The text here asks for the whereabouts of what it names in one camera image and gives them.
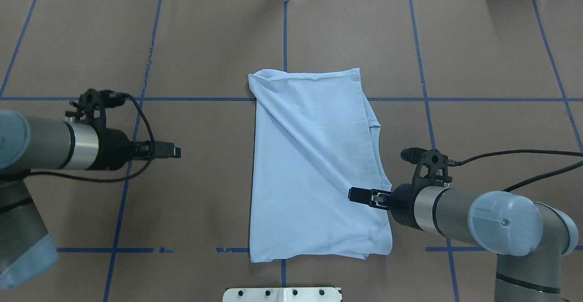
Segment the light blue shirt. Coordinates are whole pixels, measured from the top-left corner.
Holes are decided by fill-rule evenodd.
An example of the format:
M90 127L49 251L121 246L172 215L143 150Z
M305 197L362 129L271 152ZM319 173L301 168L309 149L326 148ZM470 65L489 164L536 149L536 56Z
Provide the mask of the light blue shirt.
M348 200L352 186L391 189L360 69L261 70L249 86L257 98L251 261L389 254L387 212Z

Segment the folded shirt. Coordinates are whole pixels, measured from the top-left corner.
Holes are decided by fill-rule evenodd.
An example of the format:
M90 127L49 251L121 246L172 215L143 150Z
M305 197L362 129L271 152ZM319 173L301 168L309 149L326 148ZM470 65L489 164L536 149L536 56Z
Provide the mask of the folded shirt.
M249 86L257 98L251 261L389 254L387 212L348 200L352 186L391 189L360 69L261 70Z

